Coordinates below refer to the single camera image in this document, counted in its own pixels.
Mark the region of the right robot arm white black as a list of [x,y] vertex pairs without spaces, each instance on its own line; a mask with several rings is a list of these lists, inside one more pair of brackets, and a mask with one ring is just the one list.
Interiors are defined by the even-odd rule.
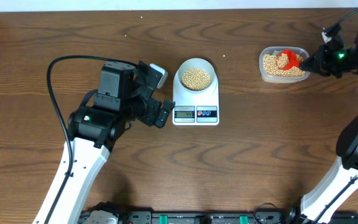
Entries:
[[[354,46],[344,48],[335,23],[324,29],[324,44],[306,60],[300,69],[324,77],[340,78],[343,73],[358,75],[358,31]],[[336,143],[336,160],[319,184],[302,196],[287,223],[329,223],[334,212],[358,189],[358,115],[342,130]]]

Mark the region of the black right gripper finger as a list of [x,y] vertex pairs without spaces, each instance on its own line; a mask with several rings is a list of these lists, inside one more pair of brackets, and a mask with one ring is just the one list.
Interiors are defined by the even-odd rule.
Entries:
[[302,71],[306,71],[306,72],[310,72],[310,73],[316,73],[316,74],[319,74],[319,75],[321,74],[321,70],[320,70],[319,65],[301,63],[299,68]]
[[320,52],[316,51],[300,63],[300,67],[320,67]]

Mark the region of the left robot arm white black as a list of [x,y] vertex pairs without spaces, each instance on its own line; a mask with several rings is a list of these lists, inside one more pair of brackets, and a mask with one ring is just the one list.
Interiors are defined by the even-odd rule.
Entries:
[[99,87],[83,98],[64,124],[60,165],[35,223],[76,223],[91,186],[116,141],[134,120],[162,128],[175,104],[152,98],[168,73],[155,64],[106,62]]

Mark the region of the red measuring scoop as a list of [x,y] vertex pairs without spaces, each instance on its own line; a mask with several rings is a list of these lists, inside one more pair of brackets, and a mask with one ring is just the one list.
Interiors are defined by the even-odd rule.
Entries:
[[300,63],[300,56],[298,56],[292,50],[282,51],[277,58],[277,66],[281,70],[289,70],[293,67],[298,68]]

